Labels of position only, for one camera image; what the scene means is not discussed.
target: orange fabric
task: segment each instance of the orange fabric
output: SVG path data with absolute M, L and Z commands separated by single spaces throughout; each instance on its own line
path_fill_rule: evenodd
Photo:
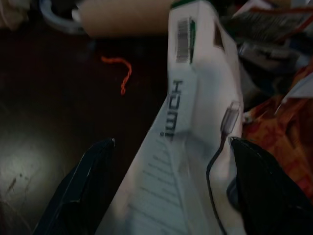
M 122 85 L 121 85 L 121 95 L 124 95 L 125 92 L 126 92 L 126 88 L 125 88 L 126 83 L 127 83 L 128 79 L 130 78 L 130 76 L 132 75 L 132 65 L 128 61 L 126 61 L 125 59 L 119 58 L 119 57 L 117 57 L 117 58 L 107 58 L 107 57 L 102 56 L 101 60 L 104 63 L 108 63 L 108 64 L 123 63 L 123 64 L 125 64 L 127 66 L 128 74 L 127 74 L 126 77 L 124 77 Z
M 292 86 L 313 72 L 313 61 L 295 76 Z M 285 173 L 313 202 L 313 99 L 289 99 L 274 115 L 283 97 L 253 108 L 253 122 L 243 136 L 270 152 Z

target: dark wooden table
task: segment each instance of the dark wooden table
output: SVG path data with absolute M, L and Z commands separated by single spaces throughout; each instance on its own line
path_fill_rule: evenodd
M 132 64 L 125 96 L 127 68 L 101 55 Z M 107 137 L 116 139 L 112 198 L 166 92 L 167 36 L 95 41 L 41 19 L 1 31 L 0 234 L 29 234 L 23 219 L 33 230 L 60 181 Z

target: orange string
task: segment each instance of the orange string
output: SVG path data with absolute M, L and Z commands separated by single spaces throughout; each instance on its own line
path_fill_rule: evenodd
M 104 63 L 108 63 L 108 64 L 123 63 L 128 67 L 128 74 L 126 77 L 124 77 L 124 80 L 123 80 L 122 85 L 121 85 L 121 95 L 124 95 L 126 92 L 126 89 L 125 89 L 126 83 L 127 83 L 128 79 L 130 78 L 130 76 L 132 75 L 132 65 L 128 61 L 124 60 L 123 58 L 119 58 L 119 57 L 107 58 L 107 57 L 102 56 L 101 60 Z

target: paper roll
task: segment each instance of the paper roll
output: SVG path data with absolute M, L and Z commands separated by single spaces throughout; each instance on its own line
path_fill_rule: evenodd
M 80 6 L 91 37 L 156 35 L 168 32 L 173 0 L 85 0 Z

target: black cable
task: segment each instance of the black cable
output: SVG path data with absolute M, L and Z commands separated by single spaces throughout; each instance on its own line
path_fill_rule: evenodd
M 217 213 L 216 207 L 215 207 L 215 203 L 214 203 L 214 198 L 213 198 L 213 193 L 212 193 L 212 188 L 211 188 L 211 182 L 210 182 L 210 171 L 211 168 L 214 164 L 214 162 L 216 161 L 216 159 L 218 158 L 218 156 L 221 154 L 225 142 L 226 142 L 226 138 L 227 136 L 232 133 L 234 126 L 236 124 L 237 118 L 239 116 L 239 111 L 240 111 L 240 103 L 233 101 L 230 106 L 226 109 L 226 112 L 224 114 L 224 117 L 222 119 L 222 123 L 221 123 L 221 142 L 220 142 L 220 147 L 219 149 L 216 151 L 216 153 L 214 154 L 213 158 L 210 160 L 209 164 L 207 165 L 206 168 L 206 181 L 207 181 L 207 187 L 209 189 L 209 195 L 210 195 L 210 200 L 211 200 L 211 205 L 214 211 L 214 215 L 215 218 L 219 224 L 219 227 L 223 233 L 223 235 L 227 235 L 227 232 L 220 220 L 219 214 Z
M 211 205 L 212 205 L 212 208 L 213 208 L 213 211 L 214 211 L 214 215 L 215 215 L 215 218 L 219 224 L 219 227 L 222 231 L 222 233 L 224 235 L 227 235 L 227 232 L 220 220 L 220 217 L 217 213 L 217 210 L 216 210 L 216 207 L 215 207 L 215 203 L 214 203 L 214 198 L 213 198 L 213 194 L 212 194 L 212 188 L 211 188 L 211 183 L 210 183 L 210 171 L 211 171 L 211 168 L 214 164 L 214 162 L 216 161 L 216 159 L 218 158 L 218 156 L 221 154 L 223 148 L 224 148 L 224 144 L 225 144 L 225 141 L 226 141 L 226 137 L 227 137 L 227 134 L 223 134 L 222 133 L 222 136 L 221 136 L 221 143 L 220 143 L 220 147 L 219 149 L 216 151 L 216 153 L 214 154 L 213 158 L 211 159 L 211 161 L 209 162 L 209 164 L 207 165 L 207 168 L 206 168 L 206 181 L 207 181 L 207 187 L 209 189 L 209 195 L 210 195 L 210 200 L 211 200 Z

